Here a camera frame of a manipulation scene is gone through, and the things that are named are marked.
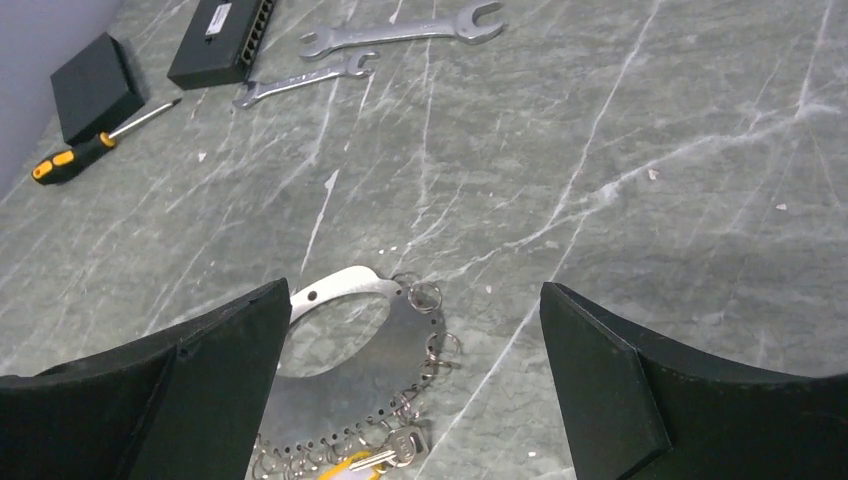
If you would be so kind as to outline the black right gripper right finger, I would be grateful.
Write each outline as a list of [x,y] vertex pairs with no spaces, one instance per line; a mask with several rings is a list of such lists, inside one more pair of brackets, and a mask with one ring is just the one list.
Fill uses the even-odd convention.
[[545,283],[540,321],[581,479],[843,479],[847,378],[706,353]]

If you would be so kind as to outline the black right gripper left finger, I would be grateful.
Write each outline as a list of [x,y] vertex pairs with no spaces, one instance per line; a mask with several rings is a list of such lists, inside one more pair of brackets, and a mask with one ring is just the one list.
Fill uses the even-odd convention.
[[277,279],[193,319],[1,379],[5,479],[241,479],[292,306]]

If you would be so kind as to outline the silver key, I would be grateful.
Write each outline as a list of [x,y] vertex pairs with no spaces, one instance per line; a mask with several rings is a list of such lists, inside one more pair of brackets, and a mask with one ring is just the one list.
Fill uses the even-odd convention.
[[429,454],[423,430],[414,425],[393,429],[384,444],[375,453],[355,460],[349,469],[352,472],[372,470],[384,472],[393,468],[406,467]]

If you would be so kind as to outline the yellow key tag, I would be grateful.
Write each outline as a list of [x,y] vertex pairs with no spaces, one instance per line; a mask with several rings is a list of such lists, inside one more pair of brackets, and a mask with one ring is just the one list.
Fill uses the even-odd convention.
[[358,452],[342,463],[320,474],[319,480],[378,480],[383,473],[376,465],[369,464],[372,454],[368,451]]

